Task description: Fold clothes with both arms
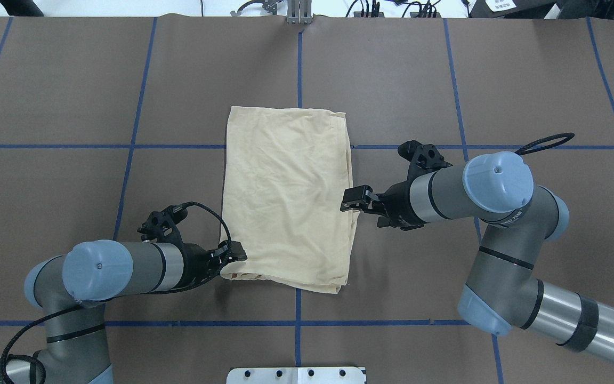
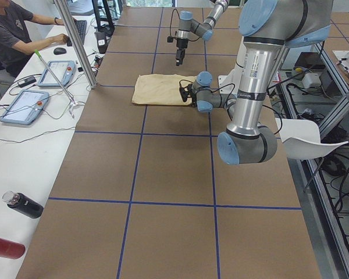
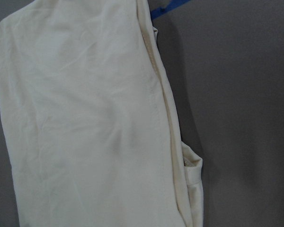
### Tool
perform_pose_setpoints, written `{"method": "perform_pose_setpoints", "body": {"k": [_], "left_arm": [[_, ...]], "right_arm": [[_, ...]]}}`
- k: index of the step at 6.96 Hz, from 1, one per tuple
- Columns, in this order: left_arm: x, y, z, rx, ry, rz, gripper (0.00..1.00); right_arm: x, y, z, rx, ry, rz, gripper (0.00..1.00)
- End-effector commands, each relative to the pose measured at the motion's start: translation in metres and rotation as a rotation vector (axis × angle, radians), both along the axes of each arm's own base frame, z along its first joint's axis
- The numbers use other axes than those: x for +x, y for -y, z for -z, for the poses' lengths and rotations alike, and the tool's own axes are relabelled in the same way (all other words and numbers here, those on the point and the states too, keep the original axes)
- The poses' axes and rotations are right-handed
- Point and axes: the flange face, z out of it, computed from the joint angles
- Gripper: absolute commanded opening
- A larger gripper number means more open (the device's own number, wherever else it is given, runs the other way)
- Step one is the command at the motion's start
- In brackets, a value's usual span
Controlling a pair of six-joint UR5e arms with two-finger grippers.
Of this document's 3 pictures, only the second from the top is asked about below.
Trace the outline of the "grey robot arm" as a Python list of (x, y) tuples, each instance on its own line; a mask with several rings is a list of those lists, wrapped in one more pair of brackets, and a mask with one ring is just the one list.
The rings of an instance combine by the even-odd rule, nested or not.
[(217, 21), (229, 7), (229, 1), (217, 0), (212, 2), (214, 6), (203, 22), (195, 20), (193, 13), (190, 11), (182, 10), (179, 13), (179, 27), (174, 35), (168, 36), (167, 39), (168, 42), (176, 40), (176, 66), (183, 64), (188, 42), (190, 41), (190, 34), (195, 34), (203, 41), (210, 40)]
[(188, 88), (199, 112), (225, 108), (232, 120), (218, 135), (220, 158), (227, 164), (261, 163), (277, 151), (273, 132), (259, 124), (259, 115), (273, 67), (283, 47), (296, 48), (324, 41), (329, 35), (332, 1), (248, 1), (239, 19), (246, 47), (244, 65), (234, 94), (210, 88), (212, 75), (203, 71)]

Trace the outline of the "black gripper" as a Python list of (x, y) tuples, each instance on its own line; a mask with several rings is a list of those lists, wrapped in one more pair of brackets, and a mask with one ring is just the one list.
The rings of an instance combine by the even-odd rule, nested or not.
[(187, 38), (176, 38), (176, 66), (180, 66), (183, 64), (183, 59), (185, 57), (185, 50), (188, 47), (188, 39)]
[(197, 107), (197, 92), (193, 88), (188, 88), (188, 97), (191, 98), (191, 106), (196, 108)]

